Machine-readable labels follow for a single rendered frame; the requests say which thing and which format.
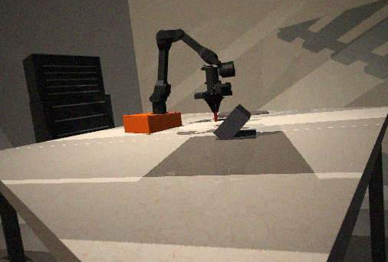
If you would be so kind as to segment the dark grey square panel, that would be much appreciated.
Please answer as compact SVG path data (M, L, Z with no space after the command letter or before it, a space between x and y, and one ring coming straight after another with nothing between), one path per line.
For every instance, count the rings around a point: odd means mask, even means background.
M240 130L250 120L251 115L239 104L215 130L214 134L221 140L255 139L256 129Z

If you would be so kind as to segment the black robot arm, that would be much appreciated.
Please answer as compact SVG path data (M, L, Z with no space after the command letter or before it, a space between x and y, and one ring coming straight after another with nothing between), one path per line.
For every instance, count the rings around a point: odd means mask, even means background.
M167 73L168 73L168 57L169 49L173 42L182 40L188 44L193 50L195 50L199 56L211 66L203 65L201 70L206 71L206 79L216 79L219 76L224 77L234 77L235 68L233 61L221 63L218 60L218 55L209 50L206 47L203 47L201 44L196 42L187 33L182 29L176 30L160 30L156 33L156 43L159 48L159 63L158 63L158 79L154 87L153 94L150 97L150 102L153 105L153 113L151 114L164 114L166 112L166 100L171 93L170 88L171 84L167 82ZM213 67L213 64L218 67ZM219 72L218 72L219 69ZM215 81L212 82L211 91L212 93L228 93L231 90L231 83L226 82L222 84L219 81L218 84Z

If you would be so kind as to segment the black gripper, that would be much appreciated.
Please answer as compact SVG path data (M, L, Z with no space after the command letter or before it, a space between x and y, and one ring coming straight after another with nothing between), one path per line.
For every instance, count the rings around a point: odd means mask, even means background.
M224 98L223 96L231 96L232 91L229 90L228 93L217 93L217 92L212 93L211 87L212 87L213 81L215 81L215 83L218 84L220 80L218 78L206 80L205 84L207 84L207 91L201 92L201 93L195 93L194 97L195 97L195 99L204 99L207 102L207 104L209 105L212 112L215 113L215 104L216 104L216 110L218 112L220 103L221 103L222 99Z

